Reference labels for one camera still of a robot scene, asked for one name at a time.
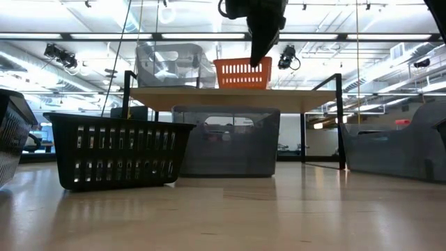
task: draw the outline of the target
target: clear plastic bin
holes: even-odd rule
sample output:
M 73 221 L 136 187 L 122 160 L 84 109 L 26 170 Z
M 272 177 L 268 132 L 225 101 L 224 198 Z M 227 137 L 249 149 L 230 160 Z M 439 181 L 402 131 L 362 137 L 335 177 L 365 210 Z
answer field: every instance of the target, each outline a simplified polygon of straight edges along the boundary
M 175 106 L 174 123 L 190 133 L 181 176 L 269 177 L 275 173 L 280 111 L 271 108 Z
M 193 43 L 139 44 L 138 87 L 215 88 L 217 74 L 203 48 Z

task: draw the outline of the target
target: gray plastic bin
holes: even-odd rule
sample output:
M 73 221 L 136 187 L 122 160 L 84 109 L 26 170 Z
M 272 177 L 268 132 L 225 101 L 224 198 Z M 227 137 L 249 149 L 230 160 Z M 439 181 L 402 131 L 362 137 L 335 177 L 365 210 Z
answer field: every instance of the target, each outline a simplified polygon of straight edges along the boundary
M 197 125 L 181 176 L 270 177 L 275 173 L 280 111 L 271 108 L 175 106 L 174 123 Z

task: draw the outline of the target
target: ceiling pipe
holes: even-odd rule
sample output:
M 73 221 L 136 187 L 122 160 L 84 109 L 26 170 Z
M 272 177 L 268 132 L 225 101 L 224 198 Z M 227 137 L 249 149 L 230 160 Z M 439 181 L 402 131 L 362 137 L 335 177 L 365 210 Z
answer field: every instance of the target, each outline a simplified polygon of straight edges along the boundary
M 367 84 L 375 79 L 378 79 L 382 76 L 388 75 L 395 70 L 398 70 L 399 66 L 406 66 L 408 64 L 414 63 L 420 60 L 423 56 L 431 52 L 435 52 L 441 46 L 435 46 L 431 43 L 423 43 L 421 45 L 412 45 L 410 48 L 410 56 L 403 63 L 396 63 L 397 61 L 392 60 L 390 56 L 387 56 L 381 63 L 377 63 L 376 65 L 367 68 L 367 71 L 360 76 L 358 81 L 357 75 L 354 75 L 349 80 L 346 81 L 346 84 L 342 86 L 343 92 L 351 91 L 357 88 L 359 85 Z
M 1 52 L 5 55 L 8 55 L 8 57 L 16 59 L 17 61 L 25 62 L 33 66 L 34 69 L 38 69 L 39 72 L 41 71 L 43 74 L 46 74 L 49 78 L 65 83 L 65 85 L 57 87 L 60 90 L 73 90 L 73 88 L 70 88 L 70 86 L 72 86 L 80 91 L 104 91 L 104 89 L 101 89 L 94 84 L 88 83 L 87 81 L 84 81 L 76 76 L 72 76 L 66 73 L 64 70 L 61 70 L 51 64 L 47 64 L 47 62 L 37 58 L 36 56 L 28 54 L 8 43 L 0 42 L 0 48 Z M 122 100 L 119 97 L 112 96 L 111 98 L 114 102 L 117 102 L 119 105 L 121 105 Z

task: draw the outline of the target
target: fluorescent light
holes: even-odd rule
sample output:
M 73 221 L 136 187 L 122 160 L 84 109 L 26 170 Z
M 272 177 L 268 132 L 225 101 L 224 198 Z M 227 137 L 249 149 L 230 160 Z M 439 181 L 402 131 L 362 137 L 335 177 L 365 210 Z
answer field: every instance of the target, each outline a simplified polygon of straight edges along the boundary
M 313 125 L 314 129 L 322 129 L 323 128 L 323 124 L 322 123 L 317 123 Z
M 421 88 L 421 91 L 422 92 L 429 92 L 429 91 L 436 91 L 436 90 L 443 89 L 443 88 L 446 88 L 446 82 L 430 84 L 428 86 L 425 86 L 425 87 Z
M 94 33 L 78 33 L 71 34 L 71 37 L 74 39 L 97 39 L 97 40 L 106 40 L 106 39 L 121 39 L 121 34 L 119 33 L 102 33 L 102 34 L 94 34 Z M 152 34 L 139 34 L 139 39 L 151 39 Z M 123 35 L 123 40 L 133 40 L 138 39 L 138 33 L 125 33 Z
M 360 108 L 355 108 L 354 111 L 368 111 L 380 107 L 381 105 L 361 105 Z
M 356 97 L 358 97 L 358 95 L 359 96 L 372 96 L 373 93 L 343 93 L 342 95 L 343 96 L 356 96 Z
M 378 96 L 418 96 L 418 93 L 377 93 Z
M 356 104 L 344 105 L 344 109 L 347 109 L 347 108 L 352 107 L 352 106 L 354 106 L 354 105 L 356 105 Z M 337 111 L 337 106 L 331 107 L 328 111 L 329 111 L 329 112 L 335 112 L 335 111 Z
M 441 96 L 446 96 L 446 93 L 424 93 L 423 95 L 431 97 L 441 97 Z
M 62 39 L 58 33 L 0 33 L 0 38 Z
M 378 92 L 379 92 L 379 93 L 387 93 L 387 92 L 389 92 L 389 91 L 394 91 L 394 90 L 396 90 L 396 89 L 398 89 L 398 88 L 400 88 L 400 87 L 402 87 L 402 86 L 404 86 L 404 85 L 406 85 L 406 84 L 407 84 L 406 82 L 401 82 L 401 83 L 398 83 L 398 84 L 393 84 L 393 85 L 391 85 L 391 86 L 388 86 L 388 87 L 385 87 L 384 89 L 379 90 Z
M 170 33 L 162 34 L 165 39 L 243 39 L 243 33 Z
M 348 116 L 343 116 L 342 117 L 342 123 L 347 123 L 348 122 L 348 117 L 349 117 L 350 115 L 348 115 Z
M 19 91 L 21 94 L 53 94 L 52 91 Z
M 296 39 L 296 40 L 334 40 L 337 34 L 279 34 L 279 39 Z
M 387 103 L 386 105 L 396 105 L 396 104 L 398 104 L 398 103 L 400 103 L 400 102 L 403 102 L 403 101 L 405 101 L 405 100 L 407 100 L 408 98 L 400 98 L 400 99 L 398 99 L 398 100 L 393 100 L 392 102 L 389 102 L 389 103 Z
M 427 40 L 432 37 L 431 34 L 350 34 L 349 40 Z

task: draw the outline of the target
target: red object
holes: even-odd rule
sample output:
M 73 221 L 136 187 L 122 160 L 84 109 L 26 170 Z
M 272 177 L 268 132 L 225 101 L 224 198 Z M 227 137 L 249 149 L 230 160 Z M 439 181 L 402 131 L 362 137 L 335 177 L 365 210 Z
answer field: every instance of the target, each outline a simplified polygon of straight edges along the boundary
M 408 125 L 408 124 L 410 124 L 410 120 L 408 120 L 408 119 L 399 119 L 399 120 L 396 120 L 395 123 L 397 125 Z
M 218 85 L 221 89 L 266 89 L 271 80 L 272 59 L 262 58 L 260 64 L 252 68 L 249 58 L 214 60 L 217 69 Z

